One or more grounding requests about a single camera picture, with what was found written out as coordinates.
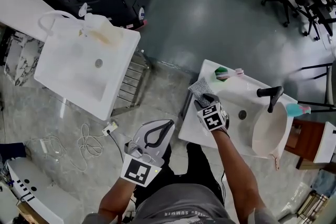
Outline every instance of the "sink drain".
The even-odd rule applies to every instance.
[[[240,110],[240,112],[238,113],[238,117],[241,119],[241,120],[244,120],[247,116],[247,113],[245,110]]]
[[[103,65],[103,60],[102,60],[102,59],[97,59],[96,62],[94,63],[94,65],[95,65],[97,68],[101,68],[102,65]]]

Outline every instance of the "floor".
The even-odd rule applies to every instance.
[[[149,57],[169,65],[155,64],[142,105],[115,117],[119,128],[113,136],[121,147],[133,137],[141,124],[172,119],[177,130],[172,139],[170,166],[177,174],[186,172],[185,143],[177,139],[181,126],[178,115],[187,86],[199,72],[204,59],[231,68],[243,68],[245,74],[270,86],[283,85],[285,93],[293,98],[323,102],[325,78],[308,78],[324,70],[297,70],[302,66],[332,62],[333,43],[328,42],[322,28],[324,44],[322,40],[312,41],[313,34],[304,38],[300,34],[300,29],[307,27],[304,20],[301,22],[291,17],[289,27],[282,27],[285,16],[281,6],[267,3],[263,7],[260,1],[152,0],[146,10],[148,25],[141,30],[139,47]],[[5,103],[6,143],[27,143],[31,139],[55,135],[66,145],[68,157],[76,165],[84,167],[76,148],[81,126],[87,123],[91,134],[100,136],[106,122],[48,89],[15,87],[3,72],[0,72],[0,92]],[[332,113],[317,113],[306,118],[336,123]],[[4,133],[0,133],[0,139],[3,142]],[[99,141],[104,147],[103,154],[92,158],[85,153],[88,169],[84,173],[77,171],[67,156],[58,161],[45,158],[38,142],[28,144],[33,161],[61,188],[81,201],[78,223],[85,214],[97,211],[101,198],[120,175],[121,157],[114,141],[110,137],[99,138]],[[220,181],[223,168],[218,151],[205,147],[203,150],[216,179]],[[265,204],[275,216],[294,210],[300,204],[317,173],[315,170],[296,170],[298,157],[288,152],[284,152],[278,172],[271,161],[243,158],[257,178]],[[237,221],[227,183],[225,187],[225,206],[232,219]]]
[[[51,177],[61,188],[79,199],[82,208],[78,214],[78,223],[84,215],[98,209],[101,198],[118,179],[122,162],[118,148],[110,137],[99,138],[103,145],[103,154],[93,158],[84,152],[88,160],[88,168],[82,173],[70,163],[85,168],[76,141],[81,137],[81,126],[87,123],[90,134],[102,135],[106,122],[102,122],[89,113],[57,96],[48,89],[15,87],[0,72],[0,91],[3,95],[5,110],[5,134],[0,133],[0,140],[6,143],[25,142],[32,152],[33,162]],[[123,147],[129,141],[141,124],[159,120],[172,119],[176,123],[176,132],[172,138],[172,156],[170,167],[176,174],[184,174],[187,170],[187,154],[185,142],[178,140],[177,134],[181,126],[179,112],[187,94],[187,86],[193,75],[162,64],[155,64],[149,80],[149,86],[144,93],[142,105],[131,112],[115,117],[119,128],[113,137]],[[36,138],[57,136],[66,147],[68,156],[58,158],[45,157]],[[53,153],[47,143],[49,153]],[[203,147],[215,178],[220,182],[223,167],[218,151]],[[243,157],[254,172],[265,204],[276,215],[283,209],[297,206],[310,190],[317,171],[299,171],[295,169],[298,157],[284,152],[281,160],[281,170],[276,172],[274,163],[264,159]],[[225,206],[237,221],[233,200],[225,182]]]
[[[163,62],[198,72],[204,59],[230,68],[267,85],[283,85],[298,100],[324,102],[325,77],[306,80],[324,69],[297,72],[303,66],[332,62],[334,44],[320,26],[323,40],[313,41],[301,33],[308,20],[286,21],[281,3],[261,0],[152,0],[146,10],[148,25],[141,29],[139,47]],[[317,113],[311,120],[331,121],[332,113]]]

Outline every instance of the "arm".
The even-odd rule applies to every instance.
[[[98,214],[109,221],[125,212],[136,184],[119,178],[100,202]]]
[[[255,208],[265,208],[265,204],[259,195],[256,178],[237,152],[228,135],[217,130],[213,131],[212,134],[222,159],[239,222],[247,223],[249,214]]]

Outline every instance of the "faucet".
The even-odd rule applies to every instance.
[[[278,99],[280,96],[283,94],[283,87],[278,86],[278,87],[273,87],[273,88],[268,88],[268,89],[258,89],[257,90],[257,95],[258,97],[264,97],[264,96],[270,96],[271,100],[269,102],[269,107],[267,109],[268,113],[273,112],[273,108],[275,104],[277,103]]]

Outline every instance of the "metal rack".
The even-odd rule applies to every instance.
[[[299,224],[313,223],[328,201],[327,196],[312,191],[297,212]]]
[[[137,49],[121,83],[111,116],[134,110],[140,106],[141,95],[146,87],[151,69],[152,65],[143,54],[143,50]]]

